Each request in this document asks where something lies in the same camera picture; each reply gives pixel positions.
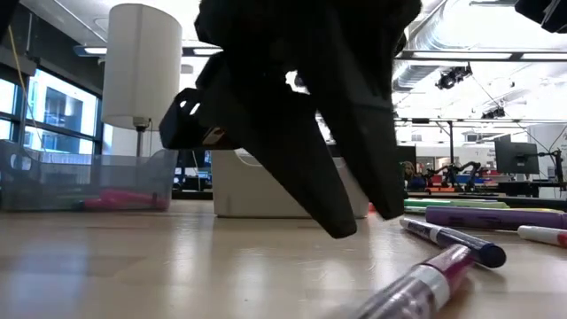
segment white marker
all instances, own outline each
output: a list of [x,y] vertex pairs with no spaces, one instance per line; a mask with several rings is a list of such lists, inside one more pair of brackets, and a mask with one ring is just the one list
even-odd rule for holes
[[567,230],[557,230],[536,226],[520,226],[520,228],[517,229],[517,234],[522,239],[528,239],[567,248]]

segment wooden table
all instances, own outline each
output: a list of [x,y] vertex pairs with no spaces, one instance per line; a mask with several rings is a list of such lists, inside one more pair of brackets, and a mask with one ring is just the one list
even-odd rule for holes
[[[0,215],[0,318],[345,318],[439,252],[371,215],[333,240],[309,220],[169,213]],[[441,318],[567,318],[567,251],[471,232],[508,263],[474,268]]]

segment lamp shade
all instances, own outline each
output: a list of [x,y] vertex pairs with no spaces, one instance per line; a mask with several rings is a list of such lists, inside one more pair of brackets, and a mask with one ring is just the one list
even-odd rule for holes
[[110,11],[103,90],[103,122],[119,128],[159,129],[179,92],[181,24],[143,4],[119,4]]

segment white box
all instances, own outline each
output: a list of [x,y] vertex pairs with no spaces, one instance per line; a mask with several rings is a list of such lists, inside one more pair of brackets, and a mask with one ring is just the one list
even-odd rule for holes
[[[369,200],[345,162],[334,159],[354,216],[368,214]],[[212,151],[214,213],[221,217],[310,218],[280,183],[245,152]]]

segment plastic storage bin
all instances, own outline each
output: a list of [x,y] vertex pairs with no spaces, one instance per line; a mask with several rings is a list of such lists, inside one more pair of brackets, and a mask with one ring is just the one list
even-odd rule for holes
[[0,141],[0,208],[166,210],[177,152],[150,158],[38,152]]
[[[335,158],[355,218],[365,218],[369,200],[345,162]],[[232,218],[310,218],[309,214],[250,154],[211,151],[214,213]]]

